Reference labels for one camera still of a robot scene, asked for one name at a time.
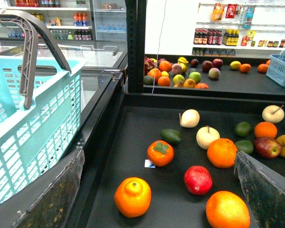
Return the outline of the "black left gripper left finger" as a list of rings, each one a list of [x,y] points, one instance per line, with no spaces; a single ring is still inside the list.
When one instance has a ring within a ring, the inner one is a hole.
[[[75,149],[15,196],[13,228],[63,228],[75,201],[85,163]]]

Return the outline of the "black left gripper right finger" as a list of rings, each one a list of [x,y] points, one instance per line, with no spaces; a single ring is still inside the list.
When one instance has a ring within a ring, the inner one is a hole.
[[[285,177],[238,151],[235,173],[260,228],[285,228]]]

